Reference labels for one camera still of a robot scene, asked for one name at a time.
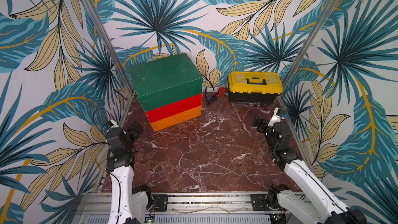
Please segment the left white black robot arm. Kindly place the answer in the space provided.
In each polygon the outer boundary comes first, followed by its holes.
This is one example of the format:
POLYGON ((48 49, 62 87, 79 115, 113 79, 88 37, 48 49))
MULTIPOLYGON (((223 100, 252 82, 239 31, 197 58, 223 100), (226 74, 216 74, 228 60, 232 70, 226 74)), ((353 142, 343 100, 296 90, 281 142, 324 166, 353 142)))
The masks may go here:
POLYGON ((142 185, 133 188, 134 156, 125 144, 131 139, 115 120, 104 124, 106 143, 112 154, 107 158, 106 170, 112 180, 112 202, 109 224, 144 224, 146 210, 153 197, 149 188, 142 185))

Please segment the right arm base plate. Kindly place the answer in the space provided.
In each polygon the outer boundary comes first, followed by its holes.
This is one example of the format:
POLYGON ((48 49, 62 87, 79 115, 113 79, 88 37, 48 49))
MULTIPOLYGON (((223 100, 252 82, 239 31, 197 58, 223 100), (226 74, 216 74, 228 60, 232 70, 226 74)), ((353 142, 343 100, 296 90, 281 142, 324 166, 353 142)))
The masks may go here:
POLYGON ((281 211, 284 209, 279 205, 275 194, 251 194, 250 201, 254 211, 281 211))

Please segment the green shoebox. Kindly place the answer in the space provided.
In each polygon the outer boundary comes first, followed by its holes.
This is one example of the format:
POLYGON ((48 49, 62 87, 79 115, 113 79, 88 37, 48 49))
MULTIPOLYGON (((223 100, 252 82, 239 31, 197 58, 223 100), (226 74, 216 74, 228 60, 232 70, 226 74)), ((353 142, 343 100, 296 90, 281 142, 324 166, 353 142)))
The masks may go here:
POLYGON ((134 65, 129 73, 146 112, 202 93, 203 76, 187 54, 134 65))

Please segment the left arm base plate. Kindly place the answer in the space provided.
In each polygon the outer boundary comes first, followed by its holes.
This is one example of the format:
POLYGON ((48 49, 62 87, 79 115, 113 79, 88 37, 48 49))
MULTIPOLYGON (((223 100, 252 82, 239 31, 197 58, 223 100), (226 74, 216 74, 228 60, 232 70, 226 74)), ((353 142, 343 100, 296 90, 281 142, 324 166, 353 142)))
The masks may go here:
POLYGON ((165 212, 168 206, 168 195, 147 196, 144 192, 135 193, 129 200, 126 209, 134 215, 147 212, 165 212))

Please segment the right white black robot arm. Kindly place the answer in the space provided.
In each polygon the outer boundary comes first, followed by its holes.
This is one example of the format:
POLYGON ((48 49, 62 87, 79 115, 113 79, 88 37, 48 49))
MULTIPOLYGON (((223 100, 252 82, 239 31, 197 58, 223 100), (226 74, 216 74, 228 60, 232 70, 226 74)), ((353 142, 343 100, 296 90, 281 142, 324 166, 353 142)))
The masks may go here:
POLYGON ((271 120, 255 115, 252 123, 264 134, 272 161, 302 190, 310 203, 296 196, 286 185, 270 186, 262 205, 273 211, 288 210, 304 224, 365 224, 366 216, 335 196, 289 145, 291 130, 286 113, 277 108, 271 120))

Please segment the red shoebox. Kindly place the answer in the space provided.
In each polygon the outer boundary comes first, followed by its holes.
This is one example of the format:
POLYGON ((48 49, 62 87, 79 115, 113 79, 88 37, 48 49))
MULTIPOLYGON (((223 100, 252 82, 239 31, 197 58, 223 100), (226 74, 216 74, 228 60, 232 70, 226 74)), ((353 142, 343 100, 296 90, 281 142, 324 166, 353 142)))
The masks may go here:
POLYGON ((180 114, 190 109, 202 106, 203 94, 198 94, 178 102, 146 112, 150 123, 180 114))

